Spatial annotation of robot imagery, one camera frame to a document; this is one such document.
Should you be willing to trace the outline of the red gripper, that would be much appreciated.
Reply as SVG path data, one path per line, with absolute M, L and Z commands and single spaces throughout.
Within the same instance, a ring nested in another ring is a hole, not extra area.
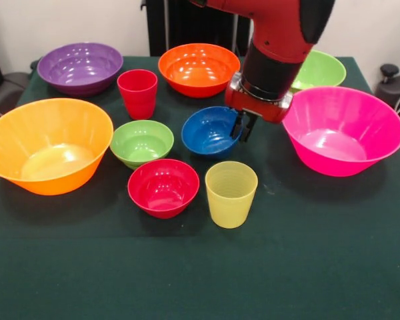
M 242 86 L 241 72 L 235 72 L 225 90 L 225 104 L 237 111 L 245 111 L 263 118 L 270 123 L 280 123 L 290 110 L 293 100 L 292 92 L 288 91 L 283 98 L 276 101 L 254 96 Z M 238 112 L 231 130 L 231 138 L 247 142 L 256 124 L 257 116 L 248 116 L 249 120 L 243 126 L 244 112 Z

